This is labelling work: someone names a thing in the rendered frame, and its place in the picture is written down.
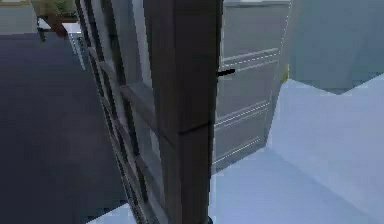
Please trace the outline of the white side table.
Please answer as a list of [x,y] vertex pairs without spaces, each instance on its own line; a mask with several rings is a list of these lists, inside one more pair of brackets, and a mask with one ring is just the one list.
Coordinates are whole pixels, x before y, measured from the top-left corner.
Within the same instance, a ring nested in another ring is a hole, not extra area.
[[55,33],[57,37],[67,39],[70,33],[79,34],[81,28],[75,17],[39,16],[36,19],[37,32],[42,42],[47,40],[48,33]]

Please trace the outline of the dark brown shelf unit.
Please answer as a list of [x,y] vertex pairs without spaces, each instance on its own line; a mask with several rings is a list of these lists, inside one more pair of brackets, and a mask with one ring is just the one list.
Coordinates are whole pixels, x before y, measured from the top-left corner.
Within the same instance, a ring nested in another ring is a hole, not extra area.
[[223,0],[74,1],[132,224],[213,224]]

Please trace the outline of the grey panelled room door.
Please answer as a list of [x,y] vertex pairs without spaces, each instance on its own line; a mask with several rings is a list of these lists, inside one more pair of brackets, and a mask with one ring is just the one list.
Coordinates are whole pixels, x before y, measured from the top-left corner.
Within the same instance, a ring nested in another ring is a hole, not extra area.
[[224,0],[212,171],[217,173],[265,146],[291,0]]

